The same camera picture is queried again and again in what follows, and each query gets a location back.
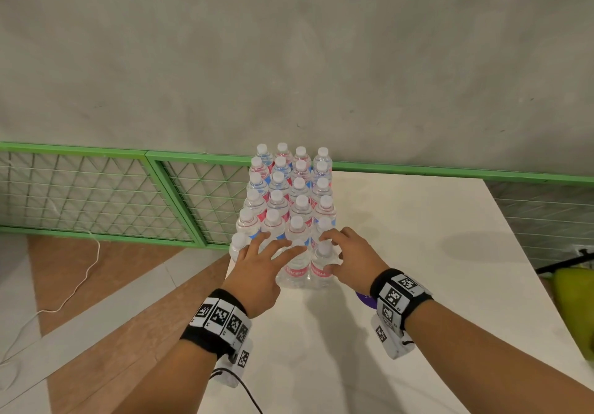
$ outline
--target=floor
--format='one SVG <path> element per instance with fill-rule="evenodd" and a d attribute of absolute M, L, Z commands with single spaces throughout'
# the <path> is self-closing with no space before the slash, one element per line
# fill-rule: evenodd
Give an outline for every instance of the floor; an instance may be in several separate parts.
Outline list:
<path fill-rule="evenodd" d="M 37 310 L 72 293 L 96 255 L 90 239 L 0 235 L 0 353 Z M 78 292 L 11 347 L 0 414 L 110 413 L 177 341 L 228 262 L 221 251 L 101 242 Z"/>

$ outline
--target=forearm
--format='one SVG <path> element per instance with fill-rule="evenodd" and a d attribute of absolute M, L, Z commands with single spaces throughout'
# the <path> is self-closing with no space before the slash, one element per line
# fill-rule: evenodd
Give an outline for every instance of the forearm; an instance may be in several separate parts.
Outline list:
<path fill-rule="evenodd" d="M 474 413 L 584 413 L 594 392 L 434 301 L 419 305 L 406 331 Z"/>
<path fill-rule="evenodd" d="M 114 414 L 196 414 L 217 356 L 180 340 Z"/>

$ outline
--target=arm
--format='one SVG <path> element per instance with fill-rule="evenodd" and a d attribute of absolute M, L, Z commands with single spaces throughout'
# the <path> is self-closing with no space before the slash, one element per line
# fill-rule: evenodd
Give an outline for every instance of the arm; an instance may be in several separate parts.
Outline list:
<path fill-rule="evenodd" d="M 343 264 L 324 268 L 357 292 L 369 295 L 388 265 L 351 228 L 330 230 Z M 439 303 L 428 300 L 405 320 L 435 372 L 472 413 L 578 414 L 592 410 L 594 392 L 538 359 L 503 342 Z"/>
<path fill-rule="evenodd" d="M 276 275 L 287 262 L 306 250 L 304 246 L 289 248 L 273 260 L 272 256 L 291 242 L 272 241 L 258 253 L 260 244 L 269 235 L 260 233 L 239 253 L 235 268 L 221 286 L 240 301 L 249 318 L 274 306 L 280 294 Z M 180 340 L 114 414 L 196 414 L 216 362 L 214 353 Z"/>

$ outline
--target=hand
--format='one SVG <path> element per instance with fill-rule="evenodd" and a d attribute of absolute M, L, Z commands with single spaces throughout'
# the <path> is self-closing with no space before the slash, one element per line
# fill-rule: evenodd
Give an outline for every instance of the hand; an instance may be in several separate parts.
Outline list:
<path fill-rule="evenodd" d="M 338 258 L 342 264 L 329 264 L 324 272 L 336 275 L 338 281 L 363 295 L 369 295 L 371 285 L 377 276 L 390 268 L 369 243 L 348 226 L 342 230 L 325 231 L 320 240 L 332 239 L 342 252 Z"/>
<path fill-rule="evenodd" d="M 258 254 L 260 244 L 269 236 L 269 232 L 258 234 L 239 252 L 234 269 L 221 286 L 241 302 L 249 318 L 274 306 L 280 294 L 276 275 L 287 262 L 307 250 L 306 246 L 294 246 L 272 259 L 278 250 L 291 245 L 287 239 L 276 239 Z"/>

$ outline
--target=table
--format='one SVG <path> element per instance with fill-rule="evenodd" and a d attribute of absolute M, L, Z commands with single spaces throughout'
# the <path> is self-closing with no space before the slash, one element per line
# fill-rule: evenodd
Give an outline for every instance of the table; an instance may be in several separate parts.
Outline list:
<path fill-rule="evenodd" d="M 334 172 L 338 227 L 351 226 L 434 298 L 594 388 L 582 358 L 480 179 Z M 265 413 L 467 412 L 417 349 L 389 359 L 373 310 L 336 282 L 284 289 L 254 320 L 243 381 Z M 200 413 L 256 412 L 242 388 L 209 384 Z"/>

